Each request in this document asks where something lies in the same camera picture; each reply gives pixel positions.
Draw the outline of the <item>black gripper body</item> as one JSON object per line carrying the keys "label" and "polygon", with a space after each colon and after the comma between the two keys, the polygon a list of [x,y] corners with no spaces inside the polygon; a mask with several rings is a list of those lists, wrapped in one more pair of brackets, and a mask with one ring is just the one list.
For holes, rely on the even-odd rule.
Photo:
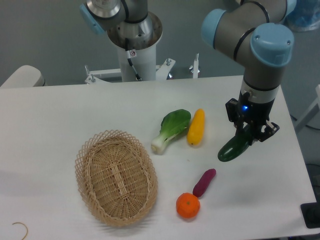
{"label": "black gripper body", "polygon": [[250,125],[250,134],[257,135],[266,121],[270,121],[274,101],[256,103],[250,100],[250,94],[240,93],[238,99],[231,98],[226,104],[228,120],[233,123],[246,122]]}

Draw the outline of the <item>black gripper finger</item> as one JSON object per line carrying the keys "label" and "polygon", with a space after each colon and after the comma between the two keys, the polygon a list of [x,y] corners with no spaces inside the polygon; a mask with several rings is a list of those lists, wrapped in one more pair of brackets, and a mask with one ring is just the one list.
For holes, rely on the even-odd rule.
{"label": "black gripper finger", "polygon": [[250,125],[246,122],[235,122],[234,127],[236,128],[236,136],[246,134],[250,131]]}
{"label": "black gripper finger", "polygon": [[279,129],[280,127],[276,123],[266,121],[265,125],[263,125],[260,131],[258,131],[258,134],[254,137],[254,139],[259,142],[264,142],[272,137]]}

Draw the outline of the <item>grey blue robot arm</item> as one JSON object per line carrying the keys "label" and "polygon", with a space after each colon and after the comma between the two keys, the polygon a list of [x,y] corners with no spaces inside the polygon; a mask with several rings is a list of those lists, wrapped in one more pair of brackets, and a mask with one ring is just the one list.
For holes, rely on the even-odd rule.
{"label": "grey blue robot arm", "polygon": [[[244,67],[239,98],[229,100],[226,110],[237,134],[248,127],[250,143],[279,130],[269,114],[294,45],[281,21],[295,6],[294,0],[243,0],[232,12],[212,10],[201,25],[205,43]],[[116,46],[124,82],[167,78],[169,72],[156,67],[162,24],[147,1],[88,0],[80,13],[94,33],[107,33]]]}

